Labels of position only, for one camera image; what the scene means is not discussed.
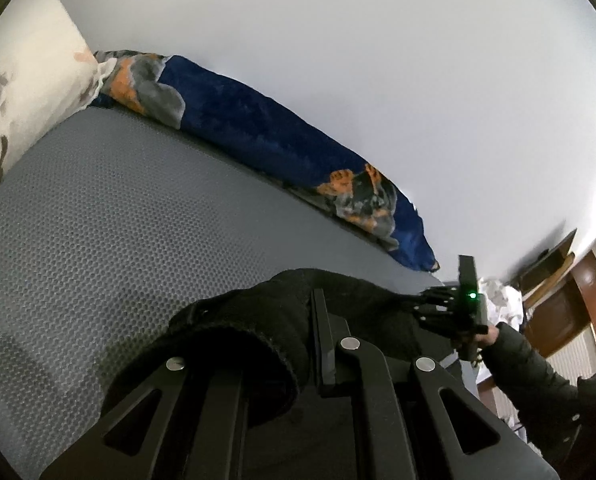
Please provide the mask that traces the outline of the person right forearm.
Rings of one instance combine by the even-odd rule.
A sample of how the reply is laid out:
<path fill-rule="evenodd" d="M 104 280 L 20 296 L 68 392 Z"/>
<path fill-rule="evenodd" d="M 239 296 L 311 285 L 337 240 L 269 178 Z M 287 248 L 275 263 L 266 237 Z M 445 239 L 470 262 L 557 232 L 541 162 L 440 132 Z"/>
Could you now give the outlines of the person right forearm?
<path fill-rule="evenodd" d="M 596 376 L 571 384 L 517 330 L 495 326 L 498 347 L 481 356 L 529 442 L 560 478 L 596 479 Z"/>

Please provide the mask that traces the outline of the person right hand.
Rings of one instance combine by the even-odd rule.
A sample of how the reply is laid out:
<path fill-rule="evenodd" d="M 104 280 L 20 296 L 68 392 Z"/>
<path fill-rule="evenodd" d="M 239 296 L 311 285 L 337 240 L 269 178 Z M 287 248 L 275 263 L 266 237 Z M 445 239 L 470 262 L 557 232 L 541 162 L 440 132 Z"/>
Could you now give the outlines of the person right hand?
<path fill-rule="evenodd" d="M 500 335 L 499 328 L 494 325 L 488 326 L 488 331 L 485 334 L 476 334 L 473 340 L 480 352 L 487 356 L 491 354 L 495 348 L 498 347 L 497 341 Z"/>

